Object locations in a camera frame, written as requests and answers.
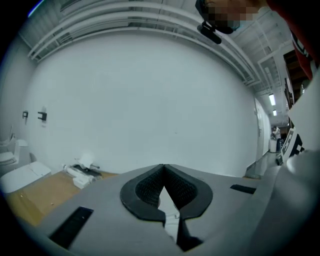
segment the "toilet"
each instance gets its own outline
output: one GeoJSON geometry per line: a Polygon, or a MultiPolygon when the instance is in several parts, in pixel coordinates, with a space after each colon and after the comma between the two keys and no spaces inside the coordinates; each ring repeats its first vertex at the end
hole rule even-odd
{"type": "Polygon", "coordinates": [[[0,178],[1,190],[8,194],[50,176],[51,170],[41,162],[33,162],[12,170],[0,178]]]}
{"type": "Polygon", "coordinates": [[[2,141],[0,143],[0,154],[5,152],[14,152],[15,151],[15,144],[16,144],[16,136],[12,133],[11,138],[6,140],[5,142],[2,141]]]}
{"type": "Polygon", "coordinates": [[[14,153],[0,153],[0,177],[14,169],[31,163],[28,143],[23,139],[15,141],[14,153]]]}

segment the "white panel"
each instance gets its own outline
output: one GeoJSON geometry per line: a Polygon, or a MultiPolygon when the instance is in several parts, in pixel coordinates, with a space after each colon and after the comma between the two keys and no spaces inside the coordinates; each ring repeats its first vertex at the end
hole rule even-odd
{"type": "Polygon", "coordinates": [[[25,129],[53,172],[91,151],[107,172],[174,163],[242,177],[256,157],[252,93],[213,54],[160,36],[104,36],[55,53],[26,94],[30,119],[43,106],[46,125],[25,129]]]}

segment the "black wall bracket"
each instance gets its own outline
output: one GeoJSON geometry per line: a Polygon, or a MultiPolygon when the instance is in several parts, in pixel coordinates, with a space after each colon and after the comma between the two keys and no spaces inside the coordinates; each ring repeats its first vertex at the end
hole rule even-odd
{"type": "Polygon", "coordinates": [[[47,113],[45,112],[38,112],[38,114],[41,114],[41,117],[38,117],[38,119],[42,120],[42,121],[46,121],[47,120],[47,113]]]}
{"type": "Polygon", "coordinates": [[[24,119],[24,118],[27,119],[28,118],[28,114],[29,114],[28,111],[23,111],[22,112],[22,119],[24,119]]]}

